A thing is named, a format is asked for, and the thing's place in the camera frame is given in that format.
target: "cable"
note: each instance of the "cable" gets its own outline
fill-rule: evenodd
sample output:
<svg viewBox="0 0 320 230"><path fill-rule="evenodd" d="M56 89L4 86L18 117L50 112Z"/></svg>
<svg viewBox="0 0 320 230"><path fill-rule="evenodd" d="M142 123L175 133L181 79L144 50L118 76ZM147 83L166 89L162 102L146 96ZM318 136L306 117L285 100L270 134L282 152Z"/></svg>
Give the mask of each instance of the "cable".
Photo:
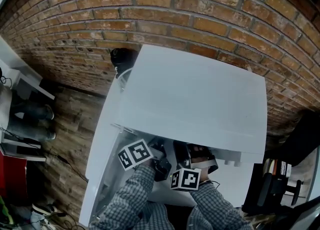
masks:
<svg viewBox="0 0 320 230"><path fill-rule="evenodd" d="M77 170L75 170L75 168L74 168L65 158L61 157L61 156L58 155L58 154L53 154L53 153L47 152L46 150L43 150L43 152L46 153L46 154L48 154L48 155L55 156L55 157L57 157L60 161L62 161L63 163L68 164L68 165L73 169L73 171L78 174L78 176L79 176L80 178L82 178L85 182L88 183L88 180L85 179Z"/></svg>
<svg viewBox="0 0 320 230"><path fill-rule="evenodd" d="M214 182L214 183L217 183L217 184L218 184L218 186L217 186L215 189L218 189L218 187L220 186L220 183L219 183L219 182L217 182L217 181L213 181L213 180L211 180L210 182L211 182L211 183L212 183L212 182Z"/></svg>
<svg viewBox="0 0 320 230"><path fill-rule="evenodd" d="M20 137L16 136L15 134L11 133L10 131L8 131L8 130L2 128L2 127L0 127L0 131L6 132L6 133L8 133L9 135L11 135L11 136L15 137L16 139L18 139L20 142L25 143L25 144L33 147L33 148L38 149L37 146L25 142L25 141L24 141L23 139L21 139ZM60 161L62 161L63 163L69 165L69 166L73 169L73 171L74 171L75 173L77 173L77 175L78 175L80 178L82 178L85 182L88 183L88 180L85 179L65 158L63 158L62 156L60 156L60 155L58 155L58 154L50 153L50 152L48 152L48 151L46 151L46 150L44 150L44 149L43 149L42 151L43 151L44 153L48 154L48 155L52 155L52 156L57 157Z"/></svg>
<svg viewBox="0 0 320 230"><path fill-rule="evenodd" d="M51 217L53 217L54 215L57 215L57 214L59 214L59 213L52 214L52 215L50 215L50 216L48 216L48 217L44 217L44 218L42 218L42 219L39 219L38 221L35 221L35 222L29 222L29 223L26 223L26 224L16 224L14 227L16 228L16 227L23 227L23 226L35 224L35 223L38 223L38 222L40 222L40 221L42 221L42 220L49 219L49 218L51 218Z"/></svg>
<svg viewBox="0 0 320 230"><path fill-rule="evenodd" d="M12 80L11 80L11 78L6 78L6 77L4 77L4 76L1 76L1 77L0 77L0 82L2 82L2 84L6 84L8 79L9 79L10 82L11 82L11 85L10 85L10 89L11 89L11 87L12 87Z"/></svg>

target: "hand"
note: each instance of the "hand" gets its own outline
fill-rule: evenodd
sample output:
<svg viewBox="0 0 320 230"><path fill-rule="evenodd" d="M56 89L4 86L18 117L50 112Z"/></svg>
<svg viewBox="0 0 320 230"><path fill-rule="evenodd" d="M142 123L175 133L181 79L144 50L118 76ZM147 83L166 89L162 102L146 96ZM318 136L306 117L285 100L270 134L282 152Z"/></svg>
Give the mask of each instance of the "hand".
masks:
<svg viewBox="0 0 320 230"><path fill-rule="evenodd" d="M203 150L203 147L202 147L202 146L198 146L198 145L194 145L194 146L193 146L193 149L194 149L195 151L201 151L201 150ZM205 161L208 161L208 158L207 158L207 157L191 158L191 162L192 162L192 163L201 163L201 162L205 162ZM209 180L208 170L209 170L209 167L207 167L207 168L202 168L202 169L201 169L200 183L202 183L202 182L204 182L204 181L206 181L206 180Z"/></svg>
<svg viewBox="0 0 320 230"><path fill-rule="evenodd" d="M152 167L152 159L146 160L146 161L144 161L144 162L141 163L141 164L142 164L142 165L149 166L149 167Z"/></svg>

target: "red object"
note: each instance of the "red object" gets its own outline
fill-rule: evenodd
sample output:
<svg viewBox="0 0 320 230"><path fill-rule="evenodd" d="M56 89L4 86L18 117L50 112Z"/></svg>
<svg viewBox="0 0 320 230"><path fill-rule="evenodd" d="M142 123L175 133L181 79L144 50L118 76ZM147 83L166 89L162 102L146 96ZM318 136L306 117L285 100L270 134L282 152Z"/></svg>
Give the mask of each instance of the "red object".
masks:
<svg viewBox="0 0 320 230"><path fill-rule="evenodd" d="M0 151L0 195L11 204L28 204L27 160L3 155Z"/></svg>

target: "brick wall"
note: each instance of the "brick wall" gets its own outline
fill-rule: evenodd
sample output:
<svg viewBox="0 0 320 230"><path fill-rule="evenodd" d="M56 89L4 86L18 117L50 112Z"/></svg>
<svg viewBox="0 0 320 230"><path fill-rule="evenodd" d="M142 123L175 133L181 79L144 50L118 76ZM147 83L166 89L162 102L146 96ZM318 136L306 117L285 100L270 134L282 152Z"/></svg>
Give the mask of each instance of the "brick wall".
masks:
<svg viewBox="0 0 320 230"><path fill-rule="evenodd" d="M288 0L7 0L0 34L43 77L106 94L113 48L153 44L264 76L268 133L320 108L320 34Z"/></svg>

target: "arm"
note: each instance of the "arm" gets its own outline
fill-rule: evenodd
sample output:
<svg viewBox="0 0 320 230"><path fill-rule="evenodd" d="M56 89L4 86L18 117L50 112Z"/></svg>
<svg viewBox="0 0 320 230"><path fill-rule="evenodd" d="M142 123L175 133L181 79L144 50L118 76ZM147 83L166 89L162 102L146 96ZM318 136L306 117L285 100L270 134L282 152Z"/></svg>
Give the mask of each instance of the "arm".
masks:
<svg viewBox="0 0 320 230"><path fill-rule="evenodd" d="M90 224L91 230L125 230L139 221L139 213L151 193L155 170L140 164L133 175L113 196L98 222Z"/></svg>
<svg viewBox="0 0 320 230"><path fill-rule="evenodd" d="M225 200L212 183L199 186L191 191L193 199L206 220L217 230L252 230L250 222Z"/></svg>

